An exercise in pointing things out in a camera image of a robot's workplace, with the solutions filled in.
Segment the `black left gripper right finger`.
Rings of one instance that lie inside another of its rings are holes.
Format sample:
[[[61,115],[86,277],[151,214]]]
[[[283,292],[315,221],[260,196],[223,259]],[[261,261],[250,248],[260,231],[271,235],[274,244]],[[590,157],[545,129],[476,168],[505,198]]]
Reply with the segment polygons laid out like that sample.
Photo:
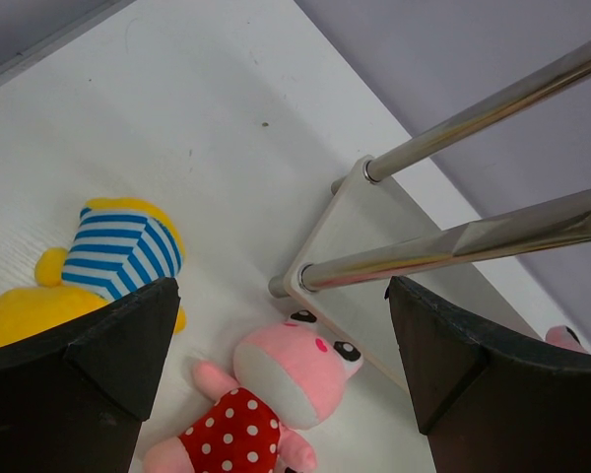
[[[510,330],[406,277],[386,291],[439,472],[591,472],[591,355]]]

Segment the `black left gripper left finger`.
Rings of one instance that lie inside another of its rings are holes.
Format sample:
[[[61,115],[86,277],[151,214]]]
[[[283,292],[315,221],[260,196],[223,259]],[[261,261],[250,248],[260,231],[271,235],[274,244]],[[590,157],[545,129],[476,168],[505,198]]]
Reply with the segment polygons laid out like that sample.
[[[180,297],[163,278],[0,348],[0,472],[126,472]]]

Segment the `pink toy orange striped shirt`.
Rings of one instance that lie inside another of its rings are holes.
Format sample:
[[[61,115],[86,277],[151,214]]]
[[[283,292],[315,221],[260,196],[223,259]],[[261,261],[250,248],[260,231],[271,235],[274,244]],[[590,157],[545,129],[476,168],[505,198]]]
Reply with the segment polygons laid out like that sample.
[[[565,350],[587,354],[576,334],[565,325],[550,328],[545,336],[545,341]]]

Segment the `pink toy red polka-dot shirt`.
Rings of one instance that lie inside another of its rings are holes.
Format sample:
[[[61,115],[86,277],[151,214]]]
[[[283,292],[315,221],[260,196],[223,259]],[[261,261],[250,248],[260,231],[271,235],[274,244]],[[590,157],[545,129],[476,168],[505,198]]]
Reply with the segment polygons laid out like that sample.
[[[329,342],[308,310],[252,331],[234,348],[232,373],[200,361],[195,387],[212,407],[183,433],[153,446],[147,472],[312,472],[314,448],[301,436],[340,405],[361,352]]]

